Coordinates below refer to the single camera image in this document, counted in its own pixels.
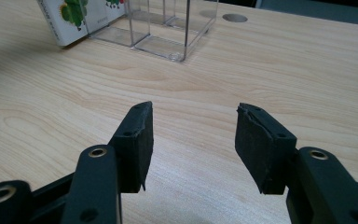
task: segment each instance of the transparent plastic container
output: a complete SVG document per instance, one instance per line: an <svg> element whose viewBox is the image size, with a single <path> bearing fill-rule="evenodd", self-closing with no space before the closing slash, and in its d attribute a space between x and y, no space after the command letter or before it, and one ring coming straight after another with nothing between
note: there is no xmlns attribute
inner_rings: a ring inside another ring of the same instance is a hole
<svg viewBox="0 0 358 224"><path fill-rule="evenodd" d="M183 62L216 19L217 2L204 0L124 0L122 15L111 21L109 3L99 1L83 10L92 38L124 45Z"/></svg>

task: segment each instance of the green illustration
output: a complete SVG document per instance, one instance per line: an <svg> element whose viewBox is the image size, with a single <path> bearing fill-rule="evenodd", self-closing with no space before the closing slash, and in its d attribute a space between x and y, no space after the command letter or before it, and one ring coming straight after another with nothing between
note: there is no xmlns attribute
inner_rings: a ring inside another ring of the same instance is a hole
<svg viewBox="0 0 358 224"><path fill-rule="evenodd" d="M118 4L123 4L124 0L106 0L106 6L112 8L113 7L117 7L120 8L120 6Z"/></svg>
<svg viewBox="0 0 358 224"><path fill-rule="evenodd" d="M82 22L84 23L84 15L87 15L86 5L89 0L64 0L60 6L61 16L65 21L71 22L80 31Z"/></svg>

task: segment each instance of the gray round grommet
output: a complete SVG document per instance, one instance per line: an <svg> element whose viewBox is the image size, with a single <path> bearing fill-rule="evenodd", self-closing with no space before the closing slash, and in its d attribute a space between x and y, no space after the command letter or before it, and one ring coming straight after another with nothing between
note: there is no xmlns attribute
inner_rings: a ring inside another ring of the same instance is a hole
<svg viewBox="0 0 358 224"><path fill-rule="evenodd" d="M232 21L232 22L248 21L248 18L246 18L240 14L225 14L225 15L223 15L223 19L225 19L226 21Z"/></svg>

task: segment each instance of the wooden table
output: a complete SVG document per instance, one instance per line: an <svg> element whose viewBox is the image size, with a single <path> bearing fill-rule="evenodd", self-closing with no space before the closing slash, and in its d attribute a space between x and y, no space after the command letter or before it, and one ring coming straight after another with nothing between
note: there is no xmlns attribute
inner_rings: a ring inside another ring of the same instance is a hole
<svg viewBox="0 0 358 224"><path fill-rule="evenodd" d="M260 195L235 152L240 102L358 181L358 25L221 4L179 64L92 39L60 49L36 1L0 0L0 181L38 189L72 173L143 101L154 154L147 191L123 195L125 223L290 222L285 196Z"/></svg>

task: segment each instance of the light wood surface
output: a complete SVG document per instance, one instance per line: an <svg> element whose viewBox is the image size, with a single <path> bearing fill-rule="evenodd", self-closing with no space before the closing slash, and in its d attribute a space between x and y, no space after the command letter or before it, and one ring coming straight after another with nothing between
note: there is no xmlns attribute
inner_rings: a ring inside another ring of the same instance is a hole
<svg viewBox="0 0 358 224"><path fill-rule="evenodd" d="M143 101L154 154L146 192L123 195L125 223L290 222L285 196L260 195L235 152L240 102L358 181L358 25L220 4L179 64L91 39L60 49L36 1L0 0L0 181L38 189L72 173Z"/></svg>

